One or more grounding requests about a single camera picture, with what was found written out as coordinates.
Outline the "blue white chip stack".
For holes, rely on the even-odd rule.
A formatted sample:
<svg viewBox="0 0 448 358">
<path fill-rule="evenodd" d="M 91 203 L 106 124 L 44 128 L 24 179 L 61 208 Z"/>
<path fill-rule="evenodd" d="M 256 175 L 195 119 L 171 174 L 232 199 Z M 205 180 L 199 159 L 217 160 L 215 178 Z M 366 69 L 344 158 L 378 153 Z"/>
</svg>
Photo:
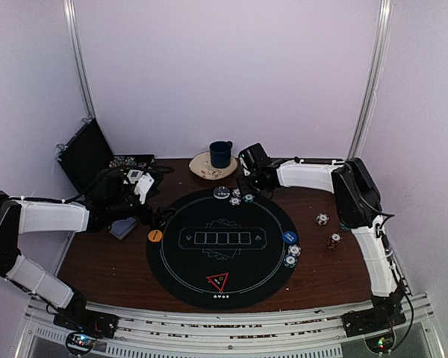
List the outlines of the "blue white chip stack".
<svg viewBox="0 0 448 358">
<path fill-rule="evenodd" d="M 319 226 L 327 225 L 328 221 L 329 221 L 329 216 L 325 213 L 319 213 L 316 217 L 316 223 Z"/>
</svg>

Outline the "red triangle all-in marker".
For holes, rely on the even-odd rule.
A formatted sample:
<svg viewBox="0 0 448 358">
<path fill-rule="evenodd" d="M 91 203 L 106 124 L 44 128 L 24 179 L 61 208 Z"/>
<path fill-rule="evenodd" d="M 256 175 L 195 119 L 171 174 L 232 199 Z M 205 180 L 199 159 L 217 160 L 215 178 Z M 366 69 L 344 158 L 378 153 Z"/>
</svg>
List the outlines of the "red triangle all-in marker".
<svg viewBox="0 0 448 358">
<path fill-rule="evenodd" d="M 206 277 L 206 280 L 218 291 L 223 292 L 228 281 L 229 273 L 214 274 Z"/>
</svg>

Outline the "green chips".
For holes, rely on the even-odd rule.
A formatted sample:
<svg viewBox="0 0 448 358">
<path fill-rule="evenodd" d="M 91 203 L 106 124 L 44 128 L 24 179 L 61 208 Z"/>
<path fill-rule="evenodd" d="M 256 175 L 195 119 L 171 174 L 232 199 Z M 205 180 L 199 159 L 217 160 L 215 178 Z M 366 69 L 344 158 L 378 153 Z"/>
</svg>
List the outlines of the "green chips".
<svg viewBox="0 0 448 358">
<path fill-rule="evenodd" d="M 255 196 L 253 195 L 253 194 L 245 194 L 244 196 L 243 196 L 243 201 L 245 202 L 245 203 L 251 203 L 251 202 L 253 202 L 255 200 Z"/>
</svg>

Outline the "green fifty poker chip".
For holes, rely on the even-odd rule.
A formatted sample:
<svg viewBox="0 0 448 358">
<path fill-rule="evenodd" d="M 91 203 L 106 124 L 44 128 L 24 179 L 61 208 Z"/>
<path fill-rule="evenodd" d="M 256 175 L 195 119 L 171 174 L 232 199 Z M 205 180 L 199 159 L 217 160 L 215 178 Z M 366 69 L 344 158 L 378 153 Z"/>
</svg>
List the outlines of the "green fifty poker chip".
<svg viewBox="0 0 448 358">
<path fill-rule="evenodd" d="M 283 265 L 288 268 L 294 268 L 297 264 L 297 258 L 293 255 L 286 255 L 283 260 Z"/>
</svg>

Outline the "orange big blind button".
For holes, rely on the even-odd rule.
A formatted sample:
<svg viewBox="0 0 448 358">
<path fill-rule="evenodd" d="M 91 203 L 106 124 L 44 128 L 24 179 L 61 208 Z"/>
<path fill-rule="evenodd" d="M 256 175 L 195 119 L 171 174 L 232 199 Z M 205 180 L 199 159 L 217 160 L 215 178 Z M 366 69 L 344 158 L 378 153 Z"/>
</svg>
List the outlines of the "orange big blind button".
<svg viewBox="0 0 448 358">
<path fill-rule="evenodd" d="M 156 243 L 156 242 L 160 242 L 163 239 L 164 234 L 161 230 L 154 229 L 154 230 L 149 231 L 147 237 L 150 242 Z"/>
</svg>

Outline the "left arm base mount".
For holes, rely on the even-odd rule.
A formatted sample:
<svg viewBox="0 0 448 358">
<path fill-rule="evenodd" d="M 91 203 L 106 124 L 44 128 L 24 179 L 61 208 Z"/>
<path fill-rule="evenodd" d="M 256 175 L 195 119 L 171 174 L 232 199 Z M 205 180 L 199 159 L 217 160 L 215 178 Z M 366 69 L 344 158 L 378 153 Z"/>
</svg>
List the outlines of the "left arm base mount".
<svg viewBox="0 0 448 358">
<path fill-rule="evenodd" d="M 94 349 L 100 339 L 112 339 L 115 335 L 119 318 L 108 313 L 91 311 L 87 323 L 77 323 L 65 315 L 56 313 L 53 323 L 70 330 L 65 338 L 65 347 L 72 355 L 83 356 Z"/>
</svg>

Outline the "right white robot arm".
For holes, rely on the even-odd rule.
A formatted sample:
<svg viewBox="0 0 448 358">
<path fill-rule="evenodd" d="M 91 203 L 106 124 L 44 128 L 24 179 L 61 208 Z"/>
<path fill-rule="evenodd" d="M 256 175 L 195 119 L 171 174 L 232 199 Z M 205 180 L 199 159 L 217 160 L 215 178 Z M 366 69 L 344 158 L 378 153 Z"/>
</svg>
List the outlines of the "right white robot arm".
<svg viewBox="0 0 448 358">
<path fill-rule="evenodd" d="M 271 160 L 240 154 L 239 160 L 242 193 L 305 187 L 333 194 L 340 222 L 357 239 L 369 272 L 373 308 L 368 312 L 368 323 L 381 330 L 404 318 L 401 302 L 405 289 L 384 229 L 391 215 L 382 211 L 379 191 L 361 159 L 314 163 L 298 157 Z"/>
</svg>

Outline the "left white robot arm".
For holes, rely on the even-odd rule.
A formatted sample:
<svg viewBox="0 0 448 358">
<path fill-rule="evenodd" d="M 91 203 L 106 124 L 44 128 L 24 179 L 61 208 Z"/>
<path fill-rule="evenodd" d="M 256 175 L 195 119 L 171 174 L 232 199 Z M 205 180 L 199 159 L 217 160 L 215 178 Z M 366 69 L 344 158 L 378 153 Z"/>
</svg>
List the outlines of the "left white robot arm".
<svg viewBox="0 0 448 358">
<path fill-rule="evenodd" d="M 157 227 L 163 213 L 149 205 L 169 166 L 104 169 L 72 198 L 12 196 L 0 190 L 0 277 L 37 296 L 62 313 L 77 331 L 92 325 L 80 293 L 41 265 L 37 254 L 23 251 L 24 238 L 95 233 L 114 222 L 134 218 Z"/>
</svg>

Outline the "blue ten poker chip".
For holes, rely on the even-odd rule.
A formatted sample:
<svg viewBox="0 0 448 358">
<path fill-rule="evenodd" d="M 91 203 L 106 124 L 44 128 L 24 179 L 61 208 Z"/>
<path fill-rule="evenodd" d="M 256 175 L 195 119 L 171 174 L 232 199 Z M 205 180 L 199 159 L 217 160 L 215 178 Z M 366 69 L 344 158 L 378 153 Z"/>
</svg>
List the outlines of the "blue ten poker chip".
<svg viewBox="0 0 448 358">
<path fill-rule="evenodd" d="M 298 245 L 290 245 L 287 250 L 287 254 L 292 257 L 299 257 L 302 253 L 302 249 Z"/>
</svg>

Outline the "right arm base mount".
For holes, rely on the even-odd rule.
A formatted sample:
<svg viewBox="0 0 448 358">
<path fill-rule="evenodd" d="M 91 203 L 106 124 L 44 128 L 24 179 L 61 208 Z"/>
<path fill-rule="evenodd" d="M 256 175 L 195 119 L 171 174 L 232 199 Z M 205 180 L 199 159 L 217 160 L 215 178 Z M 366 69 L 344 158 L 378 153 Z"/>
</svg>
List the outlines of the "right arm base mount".
<svg viewBox="0 0 448 358">
<path fill-rule="evenodd" d="M 397 347 L 394 328 L 406 323 L 404 313 L 396 313 L 388 318 L 374 309 L 350 311 L 341 319 L 348 338 L 364 336 L 367 349 L 378 355 L 389 354 Z"/>
</svg>

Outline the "blue small blind button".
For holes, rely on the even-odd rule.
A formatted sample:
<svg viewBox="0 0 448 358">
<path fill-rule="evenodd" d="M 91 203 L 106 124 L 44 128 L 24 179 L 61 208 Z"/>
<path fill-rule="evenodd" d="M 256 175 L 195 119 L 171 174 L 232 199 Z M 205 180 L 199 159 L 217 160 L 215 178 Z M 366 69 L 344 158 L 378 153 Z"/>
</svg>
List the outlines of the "blue small blind button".
<svg viewBox="0 0 448 358">
<path fill-rule="evenodd" d="M 293 231 L 285 231 L 281 237 L 284 242 L 290 245 L 294 245 L 298 242 L 298 236 Z"/>
</svg>

